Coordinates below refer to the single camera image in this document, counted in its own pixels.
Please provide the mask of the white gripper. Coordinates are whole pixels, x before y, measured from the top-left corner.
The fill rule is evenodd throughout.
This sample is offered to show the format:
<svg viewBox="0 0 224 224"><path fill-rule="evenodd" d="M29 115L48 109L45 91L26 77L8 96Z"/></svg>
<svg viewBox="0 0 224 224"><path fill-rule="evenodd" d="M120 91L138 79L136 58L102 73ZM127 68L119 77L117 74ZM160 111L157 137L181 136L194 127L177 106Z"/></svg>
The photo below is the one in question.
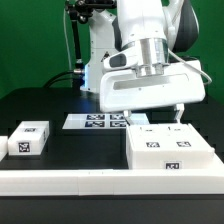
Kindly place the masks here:
<svg viewBox="0 0 224 224"><path fill-rule="evenodd" d="M184 113L183 104L200 102L204 97L205 89L201 76L181 62L166 66L163 75L137 77L131 69L108 72L100 83L100 110L124 111L123 116L129 126L133 125L133 110L175 104L174 120L180 123Z"/></svg>

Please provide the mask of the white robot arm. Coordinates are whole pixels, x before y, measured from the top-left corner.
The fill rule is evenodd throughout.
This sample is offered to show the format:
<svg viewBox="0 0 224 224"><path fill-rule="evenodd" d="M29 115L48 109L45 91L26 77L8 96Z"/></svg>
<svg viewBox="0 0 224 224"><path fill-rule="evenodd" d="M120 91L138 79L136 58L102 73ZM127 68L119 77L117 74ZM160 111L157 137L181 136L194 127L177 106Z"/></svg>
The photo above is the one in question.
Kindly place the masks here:
<svg viewBox="0 0 224 224"><path fill-rule="evenodd" d="M135 110L172 106L179 121L186 103L203 100L200 61L176 55L198 36L189 0L83 0L79 7L93 41L81 89L98 96L101 111L131 122Z"/></svg>

